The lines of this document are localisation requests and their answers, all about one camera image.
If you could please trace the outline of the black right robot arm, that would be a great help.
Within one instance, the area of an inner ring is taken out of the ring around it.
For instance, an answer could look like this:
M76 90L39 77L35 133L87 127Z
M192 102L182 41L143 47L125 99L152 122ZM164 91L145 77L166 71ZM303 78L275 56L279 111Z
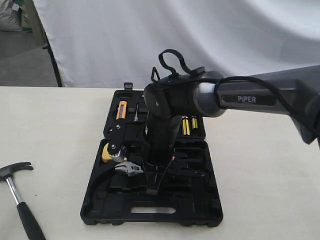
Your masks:
M223 77L203 67L160 78L156 68L143 90L147 117L135 123L120 119L112 126L109 153L120 156L135 143L153 165L168 166L183 117L220 117L227 110L289 116L306 144L320 138L320 68L309 66L249 76Z

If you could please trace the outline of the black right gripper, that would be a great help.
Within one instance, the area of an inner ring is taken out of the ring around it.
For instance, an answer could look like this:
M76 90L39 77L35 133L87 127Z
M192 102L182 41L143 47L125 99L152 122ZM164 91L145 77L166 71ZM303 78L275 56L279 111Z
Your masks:
M158 194L171 162L175 160L174 145L181 120L181 115L161 119L149 113L144 122L131 122L121 118L112 125L108 146L115 144L138 147L138 153L144 161L146 193L149 195ZM161 178L157 165L166 165Z

